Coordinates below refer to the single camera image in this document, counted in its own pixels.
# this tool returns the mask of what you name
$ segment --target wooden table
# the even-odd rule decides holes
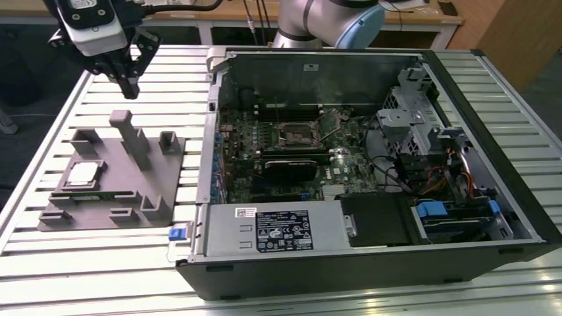
[[[198,4],[212,3],[215,0],[198,0]],[[279,0],[266,0],[271,26],[277,28],[279,17]],[[249,0],[250,13],[259,26],[258,7]],[[407,13],[386,12],[383,31],[434,32],[438,35],[431,43],[431,49],[445,49],[455,33],[457,27],[465,22],[459,16],[445,15],[438,6],[438,0],[431,0],[427,8],[410,9]],[[55,24],[55,19],[43,5],[42,0],[2,0],[0,24]],[[211,12],[179,11],[158,13],[147,22],[148,26],[195,26],[199,29],[203,45],[212,45],[214,27],[247,28],[243,0],[224,1]]]

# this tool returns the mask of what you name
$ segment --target white label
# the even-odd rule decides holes
[[[237,217],[255,217],[257,210],[258,209],[255,207],[237,207],[235,216]]]
[[[303,66],[303,71],[318,71],[319,65],[318,64],[306,64]]]
[[[71,6],[76,10],[92,8],[98,5],[98,0],[71,0]]]

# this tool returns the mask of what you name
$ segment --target blue latch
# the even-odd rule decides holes
[[[426,216],[446,216],[447,209],[443,202],[422,202],[417,207],[415,210],[418,212],[419,217]]]
[[[495,202],[494,200],[489,201],[489,205],[490,205],[490,209],[494,212],[494,214],[499,213],[499,205],[498,202]]]
[[[171,228],[168,233],[168,240],[178,242],[187,239],[187,228]]]

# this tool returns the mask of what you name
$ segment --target slotted aluminum table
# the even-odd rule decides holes
[[[130,109],[147,136],[187,138],[175,220],[194,218],[199,151],[210,87],[207,46],[163,46],[124,100],[103,76],[84,74],[0,214],[0,315],[558,315],[562,250],[513,263],[471,282],[357,292],[206,302],[167,260],[168,229],[39,232],[39,214],[74,152],[74,129],[119,136],[110,113]],[[558,226],[562,146],[485,57],[439,52],[471,105]],[[450,121],[455,115],[443,104]],[[176,248],[187,252],[187,246]]]

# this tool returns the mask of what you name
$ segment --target motherboard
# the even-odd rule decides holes
[[[377,191],[362,146],[366,117],[351,108],[226,109],[220,123],[227,203],[322,201]]]

